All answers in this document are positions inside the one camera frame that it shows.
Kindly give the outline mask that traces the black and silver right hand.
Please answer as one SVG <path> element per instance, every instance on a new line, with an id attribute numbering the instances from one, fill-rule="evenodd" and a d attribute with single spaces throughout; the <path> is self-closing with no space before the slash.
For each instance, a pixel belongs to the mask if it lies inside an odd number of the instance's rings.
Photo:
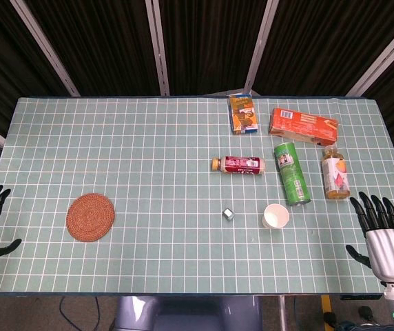
<path id="1" fill-rule="evenodd" d="M 394 205 L 386 197 L 359 193 L 359 199 L 350 198 L 368 254 L 357 252 L 350 244 L 346 251 L 357 262 L 370 268 L 384 283 L 394 283 Z"/>

